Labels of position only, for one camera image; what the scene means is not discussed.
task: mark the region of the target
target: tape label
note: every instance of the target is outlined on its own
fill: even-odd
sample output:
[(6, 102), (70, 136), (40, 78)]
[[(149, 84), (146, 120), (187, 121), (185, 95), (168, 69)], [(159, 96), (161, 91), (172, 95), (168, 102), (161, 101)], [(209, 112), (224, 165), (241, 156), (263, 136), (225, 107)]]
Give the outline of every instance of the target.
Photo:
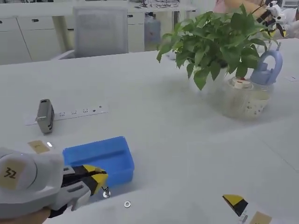
[(257, 211), (253, 216), (250, 224), (270, 224), (271, 220), (272, 217)]
[(7, 160), (0, 172), (0, 186), (9, 190), (15, 190), (25, 163), (17, 160)]
[(45, 153), (50, 151), (49, 148), (41, 141), (41, 140), (36, 140), (36, 141), (31, 141), (28, 142), (28, 145), (37, 153)]

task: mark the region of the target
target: office chair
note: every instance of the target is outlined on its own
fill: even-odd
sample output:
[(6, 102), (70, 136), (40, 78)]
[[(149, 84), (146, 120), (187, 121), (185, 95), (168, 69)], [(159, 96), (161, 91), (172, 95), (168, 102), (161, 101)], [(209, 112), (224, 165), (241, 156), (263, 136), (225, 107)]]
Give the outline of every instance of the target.
[(74, 7), (74, 50), (53, 60), (128, 53), (128, 11), (119, 7)]

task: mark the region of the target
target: blue plastic bin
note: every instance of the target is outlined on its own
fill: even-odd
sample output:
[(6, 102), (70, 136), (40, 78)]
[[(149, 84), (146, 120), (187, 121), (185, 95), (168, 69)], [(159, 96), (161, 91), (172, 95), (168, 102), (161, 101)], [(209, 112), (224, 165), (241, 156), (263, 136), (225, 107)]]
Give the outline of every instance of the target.
[(63, 155), (65, 165), (87, 164), (106, 170), (110, 188), (128, 183), (133, 178), (134, 162), (124, 137), (66, 148)]

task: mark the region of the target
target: electrical outlet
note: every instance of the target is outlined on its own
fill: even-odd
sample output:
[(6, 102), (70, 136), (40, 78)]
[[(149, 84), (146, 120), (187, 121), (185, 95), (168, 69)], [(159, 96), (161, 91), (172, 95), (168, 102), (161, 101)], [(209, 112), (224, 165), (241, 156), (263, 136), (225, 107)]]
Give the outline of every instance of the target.
[[(106, 105), (100, 104), (99, 106), (72, 110), (70, 112), (55, 112), (54, 120), (64, 120), (64, 119), (72, 119), (84, 116), (90, 116), (95, 114), (107, 113), (108, 107)], [(25, 116), (25, 125), (35, 125), (36, 115)]]

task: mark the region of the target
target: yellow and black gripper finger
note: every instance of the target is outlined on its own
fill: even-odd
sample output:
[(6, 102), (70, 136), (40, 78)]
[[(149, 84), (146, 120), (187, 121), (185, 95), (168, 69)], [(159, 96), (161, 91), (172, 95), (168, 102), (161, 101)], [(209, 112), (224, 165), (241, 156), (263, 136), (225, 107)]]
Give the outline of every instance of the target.
[(99, 189), (105, 186), (108, 174), (105, 170), (91, 165), (72, 167), (76, 175), (82, 176), (80, 179), (91, 191), (91, 195), (98, 193)]
[(239, 217), (248, 205), (248, 202), (239, 195), (223, 195), (222, 197)]

